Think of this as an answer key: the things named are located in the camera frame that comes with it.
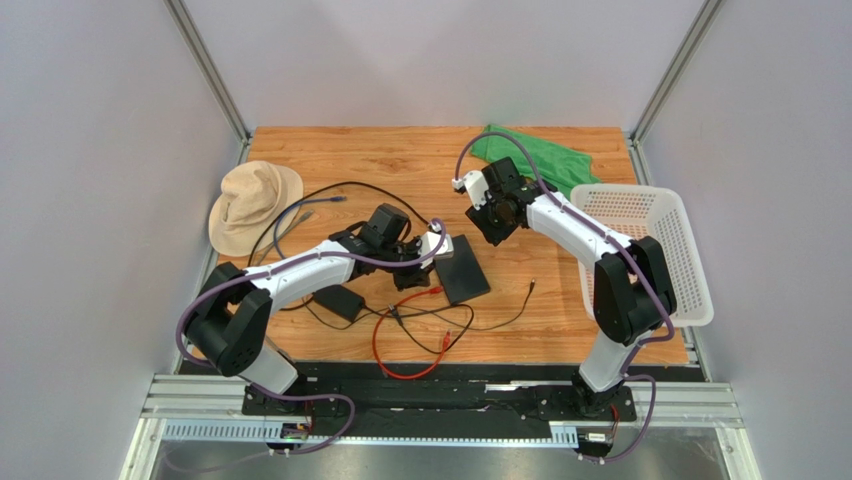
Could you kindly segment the black network switch box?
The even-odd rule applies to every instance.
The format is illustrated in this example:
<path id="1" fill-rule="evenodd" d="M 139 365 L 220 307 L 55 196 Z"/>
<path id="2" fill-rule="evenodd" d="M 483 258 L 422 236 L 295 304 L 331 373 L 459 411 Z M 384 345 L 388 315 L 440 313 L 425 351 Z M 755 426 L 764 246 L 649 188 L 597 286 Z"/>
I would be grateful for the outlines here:
<path id="1" fill-rule="evenodd" d="M 435 270 L 450 305 L 458 305 L 491 291 L 490 284 L 465 235 L 452 238 L 451 256 L 435 261 Z"/>

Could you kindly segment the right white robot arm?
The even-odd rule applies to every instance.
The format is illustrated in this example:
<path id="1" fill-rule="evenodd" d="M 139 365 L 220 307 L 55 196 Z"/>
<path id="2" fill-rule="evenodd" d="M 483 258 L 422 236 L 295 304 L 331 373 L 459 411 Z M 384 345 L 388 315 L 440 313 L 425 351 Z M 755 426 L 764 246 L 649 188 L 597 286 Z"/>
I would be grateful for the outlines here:
<path id="1" fill-rule="evenodd" d="M 469 197 L 466 215 L 499 245 L 519 228 L 537 232 L 573 255 L 593 275 L 591 312 L 599 332 L 572 377 L 576 410 L 602 410 L 623 385 L 639 349 L 677 308 L 662 245 L 605 227 L 543 179 L 523 176 L 509 158 L 458 175 L 453 189 Z"/>

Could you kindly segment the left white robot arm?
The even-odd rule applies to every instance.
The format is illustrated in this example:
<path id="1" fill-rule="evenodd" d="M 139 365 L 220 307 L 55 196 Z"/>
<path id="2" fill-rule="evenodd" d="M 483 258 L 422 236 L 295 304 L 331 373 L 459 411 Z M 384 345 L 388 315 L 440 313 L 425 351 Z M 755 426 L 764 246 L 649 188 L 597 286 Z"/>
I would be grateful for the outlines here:
<path id="1" fill-rule="evenodd" d="M 341 286 L 377 270 L 392 275 L 395 286 L 425 286 L 439 258 L 453 254 L 453 241 L 439 219 L 409 241 L 402 236 L 409 219 L 382 204 L 354 229 L 334 233 L 316 247 L 276 263 L 240 269 L 222 264 L 207 278 L 196 299 L 181 314 L 176 342 L 202 354 L 224 377 L 239 377 L 266 395 L 282 395 L 300 373 L 284 353 L 266 344 L 272 315 L 319 290 Z"/>

